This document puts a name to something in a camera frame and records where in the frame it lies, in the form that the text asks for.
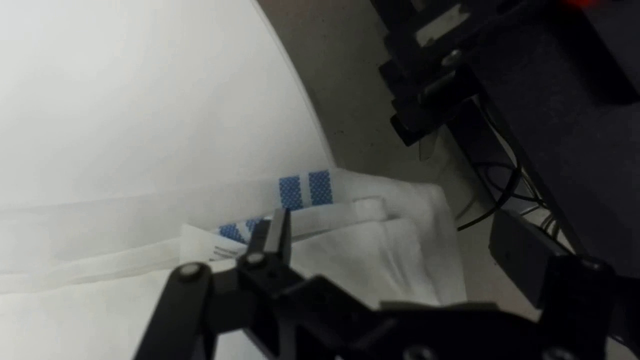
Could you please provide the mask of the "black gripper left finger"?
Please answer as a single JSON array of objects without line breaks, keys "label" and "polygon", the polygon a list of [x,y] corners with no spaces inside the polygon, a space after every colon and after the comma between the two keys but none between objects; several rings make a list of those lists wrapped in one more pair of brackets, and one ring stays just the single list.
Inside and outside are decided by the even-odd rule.
[{"label": "black gripper left finger", "polygon": [[291,212],[276,211],[256,224],[238,272],[247,281],[280,281],[291,271],[291,253]]}]

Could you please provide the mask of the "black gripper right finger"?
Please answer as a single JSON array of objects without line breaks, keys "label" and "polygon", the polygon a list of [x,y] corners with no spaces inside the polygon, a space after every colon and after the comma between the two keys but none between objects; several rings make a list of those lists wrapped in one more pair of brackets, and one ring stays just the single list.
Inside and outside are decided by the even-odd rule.
[{"label": "black gripper right finger", "polygon": [[608,265],[573,255],[533,222],[511,211],[495,217],[491,255],[544,327],[600,327],[612,317],[612,278]]}]

